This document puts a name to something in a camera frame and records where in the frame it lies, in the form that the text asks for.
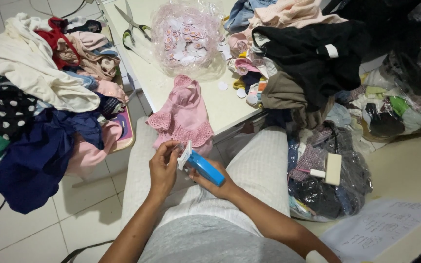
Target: blue tagging gun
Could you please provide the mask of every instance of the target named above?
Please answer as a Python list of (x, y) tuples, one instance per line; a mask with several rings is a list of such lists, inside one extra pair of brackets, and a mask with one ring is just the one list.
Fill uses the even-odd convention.
[(178, 158), (178, 169), (183, 170), (184, 164), (193, 167), (196, 171), (216, 186), (222, 185), (225, 177), (215, 169), (206, 159), (192, 149), (191, 140), (188, 141), (186, 148), (179, 145), (184, 150), (180, 158)]

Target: red garment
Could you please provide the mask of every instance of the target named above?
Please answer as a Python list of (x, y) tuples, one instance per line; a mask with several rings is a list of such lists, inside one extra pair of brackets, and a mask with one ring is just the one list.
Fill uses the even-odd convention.
[[(55, 62), (56, 66), (58, 66), (58, 69), (62, 69), (64, 66), (70, 65), (70, 66), (79, 66), (80, 63), (80, 55), (74, 48), (73, 44), (69, 42), (67, 37), (61, 32), (61, 25), (64, 23), (64, 20), (57, 17), (51, 17), (50, 20), (48, 20), (48, 25), (53, 29), (50, 32), (42, 31), (42, 30), (35, 30), (34, 32), (37, 33), (39, 36), (41, 36), (51, 47), (53, 50), (53, 56), (51, 57), (53, 61)], [(78, 59), (78, 63), (76, 64), (70, 64), (65, 61), (63, 61), (61, 58), (57, 55), (57, 49), (58, 49), (58, 40), (60, 38), (63, 38), (69, 48), (71, 48), (74, 51), (74, 54), (76, 55)]]

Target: scissors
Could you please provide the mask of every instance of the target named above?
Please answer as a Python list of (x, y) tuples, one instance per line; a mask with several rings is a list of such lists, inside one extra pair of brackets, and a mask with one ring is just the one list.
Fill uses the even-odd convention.
[(132, 43), (133, 43), (133, 45), (134, 45), (134, 43), (135, 43), (135, 41), (134, 41), (134, 39), (133, 39), (133, 37), (132, 37), (132, 29), (133, 28), (138, 28), (141, 32), (142, 32), (142, 34), (144, 35), (144, 37), (147, 39), (147, 40), (149, 40), (149, 41), (152, 41), (152, 39), (150, 38), (150, 36), (145, 32), (145, 30), (147, 29), (147, 30), (149, 30), (149, 31), (151, 31), (151, 28), (149, 27), (149, 26), (146, 26), (146, 25), (139, 25), (139, 24), (137, 24), (137, 23), (135, 23), (134, 22), (134, 20), (132, 19), (132, 13), (131, 13), (131, 7), (129, 6), (129, 3), (127, 2), (127, 1), (125, 1), (126, 2), (126, 12), (127, 12), (127, 14), (125, 13), (125, 12), (123, 12), (119, 7), (117, 7), (116, 5), (115, 5), (115, 8), (118, 10), (118, 12), (120, 13), (120, 15), (129, 23), (129, 27), (128, 27), (128, 29), (123, 33), (123, 42), (124, 42), (124, 39), (126, 38), (126, 37), (130, 37), (131, 38), (131, 40), (132, 40)]

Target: paper sheet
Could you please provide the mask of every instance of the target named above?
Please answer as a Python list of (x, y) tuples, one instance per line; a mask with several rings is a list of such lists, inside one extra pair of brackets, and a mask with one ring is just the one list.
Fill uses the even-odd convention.
[(378, 199), (343, 219), (320, 239), (344, 263), (373, 261), (421, 224), (421, 203)]

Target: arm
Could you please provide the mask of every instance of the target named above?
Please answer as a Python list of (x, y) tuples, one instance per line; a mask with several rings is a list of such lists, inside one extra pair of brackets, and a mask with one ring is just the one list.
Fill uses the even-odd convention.
[(232, 202), (249, 216), (264, 237), (283, 243), (305, 259), (310, 251), (316, 250), (329, 263), (341, 263), (336, 254), (304, 226), (238, 187), (221, 164), (208, 161), (225, 176), (225, 181), (220, 187), (200, 176), (195, 170), (191, 171), (190, 178), (216, 197)]
[(162, 143), (149, 161), (151, 173), (149, 194), (99, 263), (131, 263), (137, 262), (141, 256), (152, 234), (160, 207), (176, 181), (178, 151), (172, 149), (178, 143), (178, 141)]

